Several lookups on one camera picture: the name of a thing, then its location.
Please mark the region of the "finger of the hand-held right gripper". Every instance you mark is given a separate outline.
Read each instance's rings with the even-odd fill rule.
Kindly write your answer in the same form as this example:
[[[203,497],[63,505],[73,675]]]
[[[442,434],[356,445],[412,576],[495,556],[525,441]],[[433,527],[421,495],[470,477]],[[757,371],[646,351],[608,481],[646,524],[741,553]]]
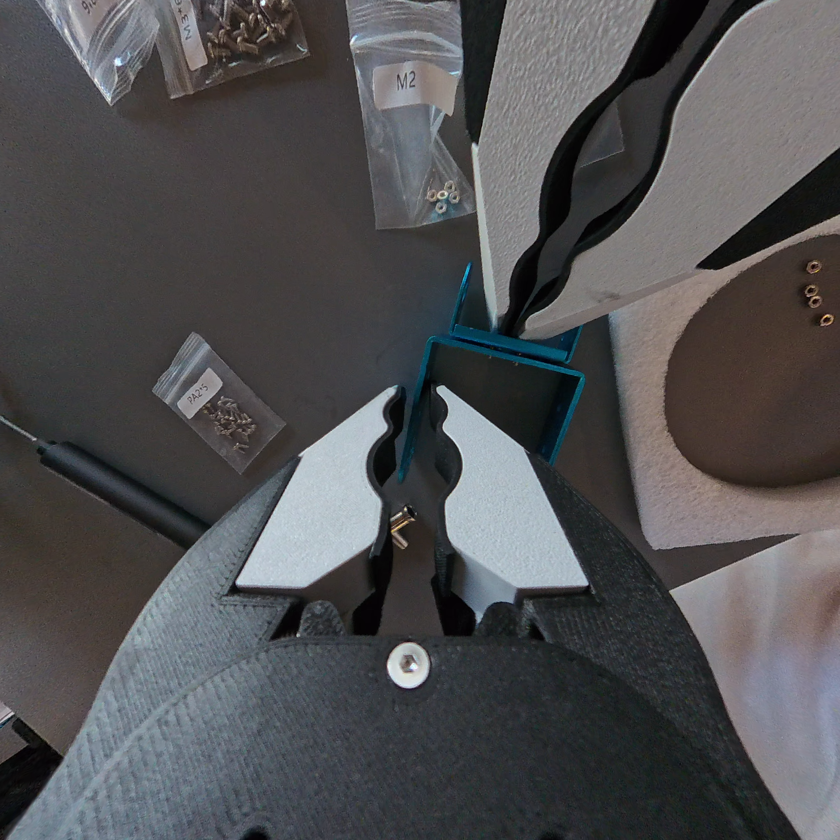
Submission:
[[[490,323],[511,330],[537,286],[550,165],[591,130],[640,57],[652,1],[506,2],[472,152]]]
[[[731,26],[678,101],[641,202],[571,263],[520,335],[547,339],[691,276],[838,148],[839,2],[775,1]]]

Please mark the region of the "small clear bag of screws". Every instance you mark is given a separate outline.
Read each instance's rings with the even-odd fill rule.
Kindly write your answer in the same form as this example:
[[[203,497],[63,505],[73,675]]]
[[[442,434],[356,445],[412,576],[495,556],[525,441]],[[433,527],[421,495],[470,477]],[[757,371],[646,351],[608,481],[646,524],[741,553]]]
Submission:
[[[153,388],[239,474],[286,425],[196,332]]]

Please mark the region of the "clear bag of small nuts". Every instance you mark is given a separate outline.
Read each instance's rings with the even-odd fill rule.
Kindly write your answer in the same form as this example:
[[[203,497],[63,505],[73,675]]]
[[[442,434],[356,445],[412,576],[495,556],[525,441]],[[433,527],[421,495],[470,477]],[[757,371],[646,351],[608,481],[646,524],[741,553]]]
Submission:
[[[378,229],[475,212],[476,198],[438,133],[463,69],[457,2],[348,1]]]

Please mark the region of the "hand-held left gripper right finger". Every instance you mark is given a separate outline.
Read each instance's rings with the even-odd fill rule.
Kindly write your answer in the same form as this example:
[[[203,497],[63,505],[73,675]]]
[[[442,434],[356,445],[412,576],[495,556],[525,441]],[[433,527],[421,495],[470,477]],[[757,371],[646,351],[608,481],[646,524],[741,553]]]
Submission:
[[[437,472],[435,576],[447,636],[469,636],[495,604],[590,591],[539,476],[544,463],[445,385],[429,396]]]

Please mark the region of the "dark grey desk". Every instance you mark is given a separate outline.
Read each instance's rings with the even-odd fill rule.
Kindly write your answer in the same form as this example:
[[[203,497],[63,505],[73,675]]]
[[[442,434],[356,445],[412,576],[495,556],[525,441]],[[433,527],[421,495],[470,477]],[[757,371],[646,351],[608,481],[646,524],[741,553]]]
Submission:
[[[479,224],[375,229],[344,2],[311,57],[110,107],[37,2],[2,2],[2,391],[211,521],[384,386],[414,378]],[[201,333],[288,421],[238,476],[152,395]],[[58,750],[180,556],[2,430],[2,699]]]

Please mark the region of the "large clear bag of screws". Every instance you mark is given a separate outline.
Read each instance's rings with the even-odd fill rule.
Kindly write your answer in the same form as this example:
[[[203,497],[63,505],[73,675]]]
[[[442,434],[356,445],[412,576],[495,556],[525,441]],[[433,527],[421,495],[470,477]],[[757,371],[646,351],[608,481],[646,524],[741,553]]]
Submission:
[[[308,56],[292,1],[153,1],[170,98]]]
[[[145,1],[40,1],[109,105],[120,100],[151,57],[159,30]]]

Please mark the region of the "blue metal bracket assembly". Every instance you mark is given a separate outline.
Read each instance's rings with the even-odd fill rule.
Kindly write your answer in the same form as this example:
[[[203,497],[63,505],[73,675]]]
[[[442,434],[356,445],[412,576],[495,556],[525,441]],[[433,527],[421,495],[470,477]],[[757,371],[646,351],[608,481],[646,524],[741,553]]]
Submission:
[[[448,331],[427,341],[408,421],[402,462],[404,481],[413,460],[431,385],[444,385],[529,452],[553,464],[585,384],[571,368],[582,327],[545,341],[490,331],[478,285],[468,264]]]

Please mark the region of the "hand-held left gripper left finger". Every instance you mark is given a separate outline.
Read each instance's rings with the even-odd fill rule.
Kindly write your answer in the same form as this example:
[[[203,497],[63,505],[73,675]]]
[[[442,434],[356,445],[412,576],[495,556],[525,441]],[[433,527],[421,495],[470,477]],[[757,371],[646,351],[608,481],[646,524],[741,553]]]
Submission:
[[[332,603],[374,635],[392,574],[390,508],[405,390],[386,388],[304,449],[236,579],[242,592]]]

